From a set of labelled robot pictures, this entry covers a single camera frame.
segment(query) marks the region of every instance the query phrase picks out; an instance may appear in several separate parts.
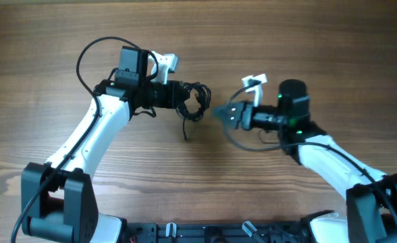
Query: wood grain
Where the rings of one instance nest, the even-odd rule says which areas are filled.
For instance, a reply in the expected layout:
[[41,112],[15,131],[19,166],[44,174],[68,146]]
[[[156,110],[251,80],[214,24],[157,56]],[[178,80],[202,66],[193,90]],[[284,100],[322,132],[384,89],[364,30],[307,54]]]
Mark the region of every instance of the wood grain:
[[131,3],[131,2],[162,2],[162,1],[183,1],[183,0],[0,0],[0,5],[18,4],[60,4],[60,3]]
[[[72,133],[90,97],[77,81],[81,50],[101,36],[176,53],[173,79],[202,82],[212,107],[266,73],[265,103],[278,84],[304,80],[313,119],[348,152],[397,172],[397,3],[393,1],[181,1],[0,6],[0,242],[20,212],[20,173]],[[84,57],[90,86],[117,65],[121,44]],[[131,222],[298,219],[344,201],[282,152],[228,144],[208,112],[187,123],[174,111],[135,117],[95,174],[100,211]],[[236,132],[260,146],[256,132]],[[20,236],[21,241],[40,242]]]

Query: white clip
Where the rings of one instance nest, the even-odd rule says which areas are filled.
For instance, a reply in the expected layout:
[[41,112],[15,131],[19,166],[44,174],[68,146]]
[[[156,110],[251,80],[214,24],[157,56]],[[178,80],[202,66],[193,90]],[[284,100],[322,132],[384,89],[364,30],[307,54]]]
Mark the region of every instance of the white clip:
[[249,236],[252,237],[255,232],[257,232],[257,228],[249,221],[245,221],[242,224],[242,229],[245,231],[245,233]]
[[245,92],[247,93],[254,92],[253,105],[254,107],[258,107],[261,104],[261,101],[263,100],[263,89],[261,88],[261,85],[267,82],[266,74],[260,74],[257,76],[249,75],[242,79],[242,83],[244,84],[244,87],[251,85],[252,81],[259,81],[260,84],[245,90]]
[[[152,51],[152,53],[157,58],[159,70],[157,77],[152,79],[151,81],[167,84],[167,77],[169,76],[169,73],[176,72],[176,69],[178,68],[179,58],[174,54],[160,55],[154,51]],[[154,62],[154,65],[152,67],[152,74],[154,74],[157,71],[157,64],[155,63],[155,60],[151,55],[149,55],[148,59]]]
[[175,223],[168,223],[165,226],[165,237],[173,237],[176,238],[176,231],[178,226]]

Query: table surface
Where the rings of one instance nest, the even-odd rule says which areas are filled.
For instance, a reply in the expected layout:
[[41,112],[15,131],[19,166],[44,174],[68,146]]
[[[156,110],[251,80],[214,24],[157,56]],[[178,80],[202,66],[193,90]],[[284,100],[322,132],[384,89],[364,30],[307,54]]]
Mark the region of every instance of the table surface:
[[[304,80],[312,118],[339,145],[373,167],[397,172],[393,1],[1,5],[0,242],[8,241],[20,213],[21,171],[54,153],[88,109],[76,61],[102,36],[176,53],[181,63],[171,78],[209,86],[211,107],[251,74],[267,74],[266,104],[276,104],[281,81]],[[84,56],[81,71],[90,86],[117,65],[120,48],[107,41]],[[324,209],[345,211],[324,180],[281,151],[232,146],[211,111],[186,123],[187,142],[175,111],[157,114],[134,117],[103,157],[93,180],[101,212],[165,223],[291,220]],[[257,131],[234,133],[245,144],[262,146]],[[20,234],[19,241],[40,240]]]

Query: black plastic part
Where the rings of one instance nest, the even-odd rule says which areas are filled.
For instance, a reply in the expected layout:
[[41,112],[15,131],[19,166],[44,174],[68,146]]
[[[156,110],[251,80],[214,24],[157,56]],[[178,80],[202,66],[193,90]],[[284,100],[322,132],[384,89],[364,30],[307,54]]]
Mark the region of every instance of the black plastic part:
[[167,81],[167,84],[151,82],[145,87],[128,87],[110,80],[103,80],[94,87],[94,93],[119,97],[128,102],[131,115],[139,107],[175,109],[180,103],[190,98],[190,93],[184,89],[187,83]]
[[[54,169],[29,163],[22,173],[22,210]],[[49,191],[63,188],[64,200],[52,198]],[[98,222],[98,207],[90,176],[76,169],[60,171],[49,189],[30,208],[22,229],[27,235],[57,242],[88,242]]]
[[238,129],[241,122],[242,127],[249,128],[249,119],[244,120],[244,117],[246,117],[244,112],[247,104],[247,102],[236,102],[231,103],[229,107],[222,105],[214,108],[213,115],[223,120],[231,129]]
[[[278,132],[278,138],[280,140],[280,144],[285,145],[297,142],[305,142],[305,140],[308,138],[326,134],[327,133],[323,129],[321,129],[315,122],[310,121],[307,124],[303,124],[302,127],[284,127],[282,132]],[[300,165],[297,146],[284,147],[282,150],[287,155],[290,155]]]
[[259,105],[253,107],[248,105],[247,109],[251,109],[252,118],[250,126],[252,128],[261,128],[267,131],[276,130],[287,126],[287,115],[279,113],[277,107],[272,105]]
[[290,127],[309,123],[309,96],[304,82],[293,79],[283,81],[278,98],[278,113],[289,117]]
[[[377,184],[383,191],[390,190],[397,214],[397,174],[386,176]],[[346,191],[346,198],[350,242],[397,242],[395,224],[388,214],[381,214],[383,202],[371,184],[357,184]]]
[[148,54],[146,50],[122,47],[115,82],[122,86],[140,86],[147,74]]
[[[255,227],[257,235],[265,242],[309,243],[311,233],[308,225],[312,219],[306,217],[301,221],[274,221],[255,224]],[[177,225],[175,238],[165,237],[165,228],[166,225],[154,223],[129,223],[128,233],[124,235],[135,237],[137,243],[257,243],[244,232],[242,224],[181,224]]]
[[126,221],[126,219],[122,219],[122,218],[119,219],[122,220],[122,225],[121,225],[120,236],[117,239],[116,243],[122,243],[122,242],[130,243],[130,239],[133,237],[133,234],[128,229],[128,222]]

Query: black cable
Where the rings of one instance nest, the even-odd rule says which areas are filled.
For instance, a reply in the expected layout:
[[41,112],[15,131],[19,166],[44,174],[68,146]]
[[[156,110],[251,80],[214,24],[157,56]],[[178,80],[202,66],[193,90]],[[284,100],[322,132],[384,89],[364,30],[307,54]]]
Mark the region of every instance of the black cable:
[[93,42],[91,42],[89,45],[87,45],[83,51],[81,52],[80,56],[78,57],[77,60],[77,65],[76,65],[76,73],[77,73],[77,78],[80,81],[80,83],[83,85],[83,87],[89,92],[89,94],[92,96],[92,98],[95,100],[95,105],[96,107],[96,111],[95,111],[95,115],[92,119],[92,122],[90,123],[89,127],[86,129],[86,131],[83,133],[83,135],[78,139],[77,143],[71,148],[71,150],[69,151],[68,154],[65,155],[65,158],[63,158],[63,160],[61,161],[61,163],[50,173],[49,176],[47,176],[47,178],[41,183],[40,187],[38,188],[38,190],[36,191],[35,195],[29,200],[28,204],[24,207],[22,213],[20,214],[20,216],[17,219],[17,222],[14,226],[13,232],[11,234],[11,243],[15,243],[16,242],[16,238],[17,238],[17,234],[18,234],[18,230],[20,228],[20,225],[22,224],[26,214],[29,212],[31,206],[33,205],[33,203],[35,202],[35,200],[38,198],[38,196],[40,196],[40,194],[47,189],[47,186],[51,183],[51,181],[54,179],[54,177],[56,176],[56,174],[61,170],[61,168],[71,159],[71,157],[73,156],[73,154],[76,152],[76,150],[78,149],[78,147],[81,145],[81,143],[83,142],[83,140],[88,136],[89,132],[92,130],[93,126],[96,124],[99,115],[99,109],[100,109],[100,104],[98,101],[97,96],[95,96],[94,92],[87,86],[87,84],[83,81],[82,76],[80,75],[80,62],[82,61],[83,55],[86,53],[86,51],[93,46],[94,44],[103,41],[103,40],[118,40],[118,41],[123,41],[125,43],[128,43],[129,45],[133,46],[134,48],[139,49],[140,47],[138,47],[137,45],[135,45],[134,43],[125,40],[123,38],[120,37],[115,37],[115,36],[107,36],[107,37],[103,37],[103,38],[98,38],[97,40],[94,40]]
[[199,82],[195,82],[192,84],[185,83],[184,89],[190,93],[193,89],[197,91],[196,100],[199,103],[200,107],[194,113],[190,113],[185,103],[180,103],[178,107],[176,107],[176,113],[184,120],[182,123],[182,131],[184,133],[184,139],[187,141],[186,132],[185,132],[185,121],[190,120],[193,122],[198,122],[205,115],[205,111],[209,108],[211,104],[211,90],[204,84]]
[[118,71],[118,70],[119,70],[119,68],[117,68],[117,67],[113,68],[112,71],[110,72],[110,75],[109,75],[109,77],[107,78],[107,80],[110,80],[111,77],[113,76],[113,74],[114,74],[116,71]]
[[149,81],[150,81],[158,76],[159,64],[158,64],[157,57],[155,56],[155,54],[153,54],[152,51],[149,51],[149,55],[153,58],[153,60],[155,61],[155,65],[157,66],[157,70],[155,71],[155,73],[153,73],[149,76]]
[[295,236],[294,234],[288,233],[286,230],[284,230],[282,227],[280,227],[278,224],[273,225],[271,228],[269,228],[269,233],[272,234],[281,234],[282,239],[284,239],[283,236],[292,238],[292,239],[298,239],[299,236]]
[[[233,94],[233,96],[229,99],[229,101],[227,102],[226,105],[226,114],[228,113],[229,109],[230,109],[230,104],[232,103],[232,101],[242,92],[244,92],[245,90],[252,88],[256,85],[258,85],[259,82],[254,82],[253,84],[241,88],[240,90],[238,90],[238,92],[236,92],[235,94]],[[368,173],[368,171],[366,169],[363,169],[362,167],[360,167],[356,162],[354,162],[351,158],[349,158],[347,155],[345,155],[344,153],[340,152],[337,149],[332,148],[330,145],[325,145],[325,144],[321,144],[318,142],[296,142],[296,143],[292,143],[292,144],[285,144],[285,145],[276,145],[276,146],[268,146],[265,148],[248,148],[246,146],[244,146],[243,144],[240,144],[238,141],[236,141],[228,132],[227,129],[227,124],[225,119],[227,119],[227,116],[225,115],[222,119],[223,122],[223,133],[226,136],[226,138],[235,146],[237,146],[238,148],[245,150],[245,151],[250,151],[250,152],[265,152],[265,151],[275,151],[278,149],[284,149],[284,148],[289,148],[289,147],[293,147],[293,146],[302,146],[302,145],[311,145],[311,146],[320,146],[322,148],[325,148],[329,151],[332,151],[334,153],[336,153],[337,155],[341,156],[343,159],[347,160],[347,162],[349,162],[350,164],[353,165],[353,167],[355,167],[357,170],[359,170],[370,182],[371,185],[373,185],[374,189],[379,193],[379,196],[381,197],[381,199],[384,202],[384,206],[387,207],[389,209],[389,212],[392,216],[392,219],[394,220],[394,223],[396,225],[397,228],[397,214],[395,212],[395,208],[392,205],[392,203],[390,202],[388,196],[386,195],[386,193],[380,189],[380,187],[378,186],[377,182],[374,180],[374,178],[371,177],[371,175]]]
[[263,143],[263,144],[277,144],[277,142],[267,142],[267,141],[265,141],[263,139],[262,135],[261,135],[262,133],[270,134],[270,133],[272,133],[272,131],[264,130],[264,129],[259,131],[258,137],[259,137],[259,140],[260,140],[261,143]]
[[157,113],[155,112],[155,109],[153,107],[151,107],[151,111],[152,111],[152,113],[150,113],[149,111],[134,112],[133,115],[146,114],[146,115],[149,115],[152,118],[155,118],[157,116]]

